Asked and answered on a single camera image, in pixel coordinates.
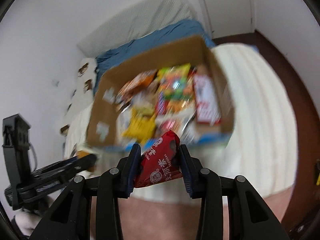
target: chip bag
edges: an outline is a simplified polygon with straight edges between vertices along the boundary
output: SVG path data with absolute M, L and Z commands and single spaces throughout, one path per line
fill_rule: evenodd
M 155 116 L 152 116 L 151 118 L 142 117 L 134 107 L 131 110 L 131 115 L 129 127 L 121 134 L 121 136 L 133 138 L 139 143 L 145 144 L 149 139 L 153 138 L 155 133 Z
M 156 70 L 141 72 L 134 79 L 127 82 L 117 94 L 116 103 L 120 103 L 121 101 L 128 101 L 133 95 L 147 88 L 153 81 L 156 72 Z
M 162 92 L 166 100 L 181 100 L 186 95 L 183 94 L 188 83 L 188 73 L 190 63 L 173 68 L 163 68 L 158 71 L 157 78 L 160 79 L 158 92 Z
M 147 187 L 182 178 L 177 156 L 179 145 L 180 139 L 173 131 L 162 135 L 141 156 L 140 170 L 134 180 L 134 187 Z

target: snack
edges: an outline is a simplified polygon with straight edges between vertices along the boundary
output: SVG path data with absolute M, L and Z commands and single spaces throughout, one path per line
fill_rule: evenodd
M 193 76 L 189 77 L 185 88 L 183 89 L 184 98 L 191 98 L 193 96 Z
M 182 178 L 177 156 L 179 145 L 179 137 L 173 131 L 162 135 L 141 156 L 140 172 L 134 180 L 134 187 L 147 187 Z
M 157 78 L 160 79 L 158 92 L 163 92 L 166 100 L 184 99 L 184 89 L 187 86 L 187 76 L 190 70 L 190 63 L 181 66 L 175 66 L 171 69 L 164 68 L 158 71 Z
M 190 70 L 189 70 L 189 73 L 188 73 L 188 79 L 189 79 L 190 77 L 193 77 L 193 75 L 196 74 L 196 73 L 197 73 L 197 67 L 196 67 L 196 66 L 192 66 L 192 67 L 190 68 Z
M 140 116 L 152 116 L 155 107 L 152 104 L 153 95 L 147 90 L 143 90 L 131 98 L 131 106 L 133 106 Z
M 178 118 L 176 119 L 168 119 L 163 121 L 156 130 L 156 137 L 161 136 L 161 134 L 164 134 L 168 132 L 169 130 L 173 131 L 176 134 L 179 134 L 181 128 L 181 120 Z
M 139 116 L 136 108 L 131 110 L 131 119 L 129 127 L 121 134 L 122 137 L 134 138 L 139 143 L 146 143 L 150 138 L 153 138 L 155 133 L 155 116 L 151 118 Z
M 183 135 L 183 132 L 187 124 L 193 120 L 194 115 L 194 105 L 190 105 L 189 107 L 183 109 L 179 113 L 167 113 L 165 115 L 158 115 L 155 119 L 155 123 L 157 126 L 155 137 L 158 137 L 161 134 L 164 134 L 165 132 L 172 130 L 180 138 Z
M 166 106 L 166 113 L 178 113 L 189 106 L 189 100 L 170 100 Z
M 165 100 L 162 91 L 158 94 L 158 100 L 156 103 L 156 114 L 165 114 L 167 112 L 168 101 Z
M 127 82 L 119 91 L 116 96 L 116 103 L 126 101 L 133 95 L 139 93 L 143 89 L 147 88 L 153 81 L 156 75 L 156 70 L 149 70 L 141 72 L 132 81 Z
M 198 123 L 214 125 L 220 122 L 220 111 L 211 79 L 206 75 L 195 74 L 193 86 L 196 98 Z
M 159 81 L 157 79 L 153 80 L 147 87 L 147 92 L 150 94 L 155 94 L 159 86 Z

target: blue bedsheet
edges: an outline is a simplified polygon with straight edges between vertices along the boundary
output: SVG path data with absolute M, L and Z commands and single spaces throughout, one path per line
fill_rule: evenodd
M 93 93 L 95 94 L 98 90 L 99 81 L 108 69 L 120 65 L 125 60 L 132 58 L 141 52 L 195 34 L 202 36 L 205 44 L 209 48 L 215 46 L 211 38 L 203 30 L 200 22 L 185 19 L 164 27 L 161 30 L 154 31 L 143 38 L 130 41 L 119 48 L 110 49 L 102 53 L 96 58 L 98 63 L 97 81 Z

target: cardboard box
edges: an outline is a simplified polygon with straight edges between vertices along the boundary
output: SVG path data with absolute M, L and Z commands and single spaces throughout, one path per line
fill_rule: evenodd
M 87 143 L 97 147 L 116 144 L 118 112 L 114 100 L 123 85 L 143 71 L 185 63 L 198 66 L 199 73 L 205 73 L 212 78 L 221 112 L 220 125 L 209 127 L 197 124 L 197 130 L 203 135 L 231 135 L 234 124 L 234 108 L 226 77 L 203 39 L 199 36 L 192 36 L 141 53 L 105 72 L 95 95 L 87 128 Z

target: cable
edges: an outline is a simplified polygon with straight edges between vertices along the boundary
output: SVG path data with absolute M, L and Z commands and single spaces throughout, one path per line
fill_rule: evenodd
M 32 153 L 33 153 L 33 159 L 34 159 L 34 161 L 35 161 L 35 168 L 34 168 L 34 170 L 33 170 L 33 171 L 35 171 L 35 170 L 37 169 L 37 166 L 38 166 L 37 155 L 36 155 L 36 151 L 35 151 L 33 145 L 32 145 L 31 143 L 29 143 L 29 146 L 30 146 L 30 148 L 31 148 L 31 151 L 32 151 Z

